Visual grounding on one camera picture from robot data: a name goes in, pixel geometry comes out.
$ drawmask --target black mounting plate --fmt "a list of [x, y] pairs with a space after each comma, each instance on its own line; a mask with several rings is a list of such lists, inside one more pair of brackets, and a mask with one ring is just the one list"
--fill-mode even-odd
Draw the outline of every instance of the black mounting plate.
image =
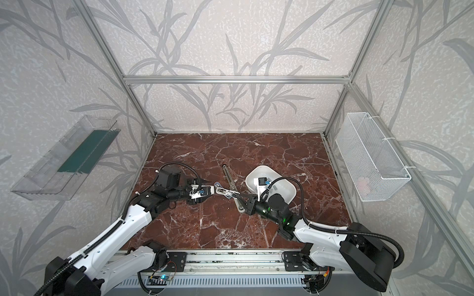
[[[308, 271], [301, 261], [300, 251], [285, 251], [282, 254], [285, 263], [285, 271]], [[327, 267], [318, 266], [313, 271], [326, 271]]]
[[168, 266], [163, 270], [165, 272], [183, 272], [184, 265], [186, 265], [186, 252], [168, 252], [168, 256], [170, 256], [169, 261], [174, 262], [168, 263]]

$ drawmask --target robotic arm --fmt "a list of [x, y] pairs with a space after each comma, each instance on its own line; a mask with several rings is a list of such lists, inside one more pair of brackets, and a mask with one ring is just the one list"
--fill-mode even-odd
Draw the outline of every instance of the robotic arm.
[[[187, 179], [186, 184], [180, 186], [181, 170], [174, 166], [167, 167], [169, 165], [184, 166], [191, 170], [196, 178]], [[396, 241], [371, 233], [361, 224], [335, 227], [307, 220], [302, 211], [302, 186], [293, 178], [281, 177], [274, 180], [258, 196], [203, 185], [202, 183], [207, 181], [202, 180], [193, 168], [181, 162], [165, 163], [156, 172], [153, 183], [145, 190], [137, 192], [127, 204], [122, 216], [97, 238], [66, 260], [56, 257], [47, 265], [45, 284], [34, 296], [43, 293], [44, 296], [100, 296], [144, 269], [163, 270], [169, 262], [168, 254], [163, 245], [154, 241], [146, 242], [117, 261], [107, 262], [135, 233], [169, 208], [171, 203], [186, 200], [188, 204], [195, 205], [212, 196], [214, 190], [229, 199], [237, 198], [248, 215], [258, 214], [277, 223], [278, 233], [283, 238], [306, 243], [299, 253], [301, 262], [310, 271], [320, 270], [321, 267], [328, 269], [329, 276], [323, 288], [329, 282], [332, 269], [341, 268], [352, 269], [368, 286], [385, 291], [392, 268], [403, 261], [403, 249]], [[301, 215], [290, 212], [281, 195], [273, 194], [267, 198], [271, 186], [281, 179], [292, 180], [300, 186]], [[397, 247], [397, 260], [395, 253], [381, 239]], [[144, 287], [140, 275], [138, 280]], [[307, 280], [307, 286], [312, 287], [310, 291], [322, 290], [315, 287], [312, 279]]]

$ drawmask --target red-brown marble floor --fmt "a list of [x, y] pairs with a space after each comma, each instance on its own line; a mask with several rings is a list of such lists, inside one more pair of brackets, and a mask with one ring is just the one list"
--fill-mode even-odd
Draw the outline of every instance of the red-brown marble floor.
[[[329, 225], [350, 224], [320, 134], [160, 134], [134, 191], [144, 189], [155, 177], [155, 170], [173, 160], [184, 162], [202, 178], [229, 188], [221, 167], [227, 164], [241, 192], [246, 191], [247, 174], [259, 165], [268, 165], [282, 176], [302, 183], [308, 219]], [[299, 192], [290, 209], [299, 213]], [[137, 248], [150, 239], [169, 249], [302, 246], [278, 236], [277, 229], [278, 225], [258, 215], [240, 214], [233, 200], [215, 195], [195, 206], [178, 202], [175, 209], [165, 210], [124, 248]]]

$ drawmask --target leaf pattern wallpaper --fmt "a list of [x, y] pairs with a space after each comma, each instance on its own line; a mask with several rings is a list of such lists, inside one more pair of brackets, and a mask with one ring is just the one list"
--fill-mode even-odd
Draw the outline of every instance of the leaf pattern wallpaper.
[[[45, 265], [103, 231], [129, 195], [153, 142], [72, 3], [0, 3], [0, 294], [33, 295]], [[121, 131], [70, 201], [10, 189], [84, 115]]]
[[[396, 1], [355, 81], [474, 242], [474, 1]], [[410, 185], [361, 203], [329, 132], [351, 201], [372, 231], [399, 238], [406, 262], [392, 273], [400, 295], [474, 295], [474, 284]]]
[[[220, 76], [347, 75], [379, 6], [379, 0], [87, 3], [126, 75]], [[342, 86], [133, 88], [158, 131], [301, 132], [324, 130]]]

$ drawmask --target white mesh basket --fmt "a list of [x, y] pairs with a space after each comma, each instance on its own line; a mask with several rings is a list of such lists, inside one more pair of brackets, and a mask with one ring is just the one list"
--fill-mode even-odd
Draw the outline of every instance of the white mesh basket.
[[387, 200], [411, 180], [389, 140], [366, 112], [346, 114], [336, 143], [362, 201]]

